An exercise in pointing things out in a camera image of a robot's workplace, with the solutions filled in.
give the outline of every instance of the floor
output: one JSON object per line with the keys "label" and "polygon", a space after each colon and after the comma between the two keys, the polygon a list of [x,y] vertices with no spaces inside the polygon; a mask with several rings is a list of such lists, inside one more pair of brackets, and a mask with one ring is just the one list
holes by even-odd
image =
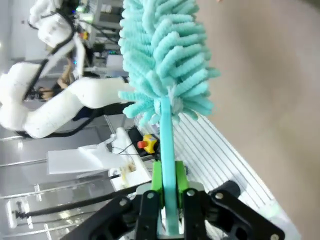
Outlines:
{"label": "floor", "polygon": [[197,0],[211,65],[209,120],[296,224],[320,224],[320,8],[311,0]]}

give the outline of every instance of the metal bolt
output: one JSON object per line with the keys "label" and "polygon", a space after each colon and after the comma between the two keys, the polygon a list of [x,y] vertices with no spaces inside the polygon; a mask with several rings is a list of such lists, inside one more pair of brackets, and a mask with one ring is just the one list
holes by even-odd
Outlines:
{"label": "metal bolt", "polygon": [[195,191],[189,190],[189,191],[186,192],[186,194],[187,194],[189,197],[192,197],[192,196],[195,195]]}
{"label": "metal bolt", "polygon": [[271,237],[270,237],[270,240],[279,240],[279,236],[277,234],[273,234]]}
{"label": "metal bolt", "polygon": [[147,198],[152,199],[154,196],[155,196],[155,194],[150,192],[150,193],[148,193]]}
{"label": "metal bolt", "polygon": [[127,203],[127,200],[126,199],[122,199],[121,201],[120,201],[120,206],[124,206],[124,205],[126,205],[126,203]]}
{"label": "metal bolt", "polygon": [[224,195],[223,195],[221,192],[218,192],[218,193],[215,195],[215,198],[216,198],[216,199],[223,199],[223,198],[224,198]]}

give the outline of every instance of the teal plastic handle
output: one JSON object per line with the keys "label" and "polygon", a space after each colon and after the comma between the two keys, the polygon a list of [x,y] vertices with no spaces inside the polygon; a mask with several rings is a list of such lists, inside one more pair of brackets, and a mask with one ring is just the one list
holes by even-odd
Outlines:
{"label": "teal plastic handle", "polygon": [[179,215],[176,190],[174,131],[171,104],[168,97],[161,99],[160,146],[166,234],[171,236],[179,234]]}

